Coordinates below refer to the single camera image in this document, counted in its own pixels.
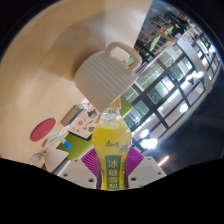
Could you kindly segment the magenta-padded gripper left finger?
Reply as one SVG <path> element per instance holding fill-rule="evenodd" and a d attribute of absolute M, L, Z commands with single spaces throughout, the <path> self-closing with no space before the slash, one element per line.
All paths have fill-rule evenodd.
<path fill-rule="evenodd" d="M 99 163 L 95 149 L 92 148 L 80 158 L 71 160 L 59 176 L 84 188 L 96 189 Z"/>

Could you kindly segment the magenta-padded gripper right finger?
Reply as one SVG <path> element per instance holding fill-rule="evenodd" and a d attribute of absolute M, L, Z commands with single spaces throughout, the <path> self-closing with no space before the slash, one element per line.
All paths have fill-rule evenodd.
<path fill-rule="evenodd" d="M 151 156 L 145 157 L 133 147 L 128 152 L 125 171 L 129 189 L 143 187 L 166 176 Z"/>

